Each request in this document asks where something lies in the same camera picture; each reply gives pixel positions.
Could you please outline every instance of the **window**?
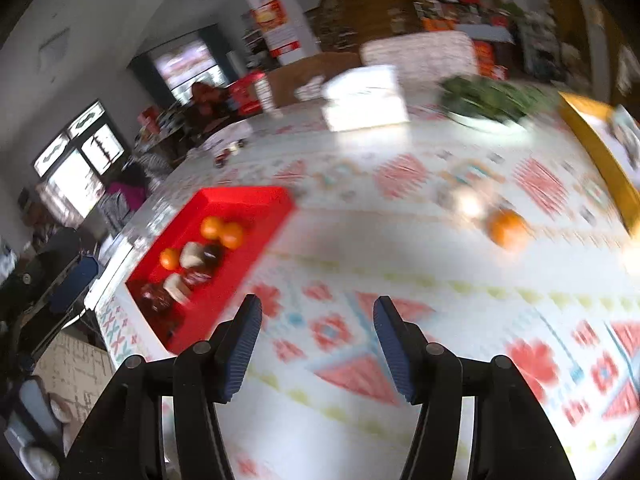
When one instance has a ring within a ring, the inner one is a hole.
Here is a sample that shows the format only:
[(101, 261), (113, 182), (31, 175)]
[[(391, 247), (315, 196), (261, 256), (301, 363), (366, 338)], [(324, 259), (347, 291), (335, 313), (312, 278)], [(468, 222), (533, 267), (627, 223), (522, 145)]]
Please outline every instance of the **window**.
[(124, 155), (115, 127), (100, 102), (75, 118), (33, 163), (38, 191), (59, 219), (85, 218), (104, 193), (110, 170)]
[(202, 40), (175, 48), (157, 57), (154, 62), (174, 97), (183, 104), (191, 99), (191, 85), (196, 81), (212, 86), (228, 85), (222, 70), (216, 65)]

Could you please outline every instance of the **orange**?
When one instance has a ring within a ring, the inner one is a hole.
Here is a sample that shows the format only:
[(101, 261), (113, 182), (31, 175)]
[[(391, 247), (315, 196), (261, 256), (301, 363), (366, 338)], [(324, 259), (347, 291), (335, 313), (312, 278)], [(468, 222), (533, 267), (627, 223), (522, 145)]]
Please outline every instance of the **orange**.
[(508, 250), (521, 250), (529, 240), (526, 220), (511, 209), (498, 211), (489, 220), (489, 238)]
[(207, 240), (217, 240), (223, 225), (223, 221), (220, 218), (207, 216), (200, 224), (200, 234)]
[(235, 222), (225, 224), (220, 233), (220, 243), (227, 249), (237, 249), (242, 245), (244, 232), (242, 228)]
[(180, 267), (180, 251), (168, 248), (160, 253), (160, 265), (166, 270), (175, 270)]

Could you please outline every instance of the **red box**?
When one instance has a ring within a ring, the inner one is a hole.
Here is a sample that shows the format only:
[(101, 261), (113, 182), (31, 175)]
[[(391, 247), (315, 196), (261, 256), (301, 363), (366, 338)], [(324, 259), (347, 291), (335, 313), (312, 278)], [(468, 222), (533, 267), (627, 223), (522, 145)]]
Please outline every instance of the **red box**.
[(205, 216), (238, 222), (244, 228), (244, 242), (235, 251), (225, 251), (216, 274), (194, 289), (188, 304), (176, 303), (171, 312), (162, 314), (140, 308), (168, 351), (179, 354), (209, 337), (227, 301), (293, 208), (293, 200), (283, 187), (210, 187), (199, 190), (175, 216), (127, 280), (136, 303), (145, 283), (162, 283), (171, 274), (160, 266), (162, 250), (182, 250), (187, 242), (208, 243), (200, 235)]

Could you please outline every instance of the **yellow tray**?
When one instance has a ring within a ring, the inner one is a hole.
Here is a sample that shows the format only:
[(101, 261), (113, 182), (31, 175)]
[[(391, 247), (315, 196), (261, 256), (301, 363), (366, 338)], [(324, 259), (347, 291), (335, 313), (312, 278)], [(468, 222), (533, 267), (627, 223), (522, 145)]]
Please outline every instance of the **yellow tray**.
[(633, 239), (640, 237), (640, 193), (628, 179), (604, 142), (600, 140), (598, 134), (579, 113), (607, 120), (613, 108), (599, 101), (574, 94), (560, 92), (560, 97), (562, 98), (561, 117), (580, 140), (598, 168), (629, 235)]

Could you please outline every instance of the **table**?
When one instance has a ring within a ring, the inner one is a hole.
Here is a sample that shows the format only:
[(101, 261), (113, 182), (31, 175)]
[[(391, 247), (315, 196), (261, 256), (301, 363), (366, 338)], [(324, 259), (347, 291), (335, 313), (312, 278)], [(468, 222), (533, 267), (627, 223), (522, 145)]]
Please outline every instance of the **table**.
[(464, 32), (472, 40), (514, 43), (513, 37), (506, 27), (497, 27), (486, 23), (458, 23), (456, 30)]
[[(638, 284), (586, 152), (554, 112), (499, 137), (449, 121), (434, 101), (408, 95), (410, 124), (341, 134), (314, 103), (252, 118), (252, 141), (227, 167), (191, 157), (137, 211), (106, 290), (90, 294), (117, 365), (166, 357), (122, 280), (199, 188), (290, 188), (297, 211), (221, 317), (248, 292), (262, 300), (248, 375), (218, 409), (236, 478), (399, 478), (418, 409), (396, 392), (373, 331), (380, 294), (459, 356), (509, 355), (578, 479), (598, 478), (638, 418)], [(491, 179), (527, 219), (524, 252), (506, 253), (438, 205), (443, 186), (471, 177)], [(472, 411), (465, 402), (456, 479), (466, 478)], [(163, 413), (172, 459), (170, 399)]]

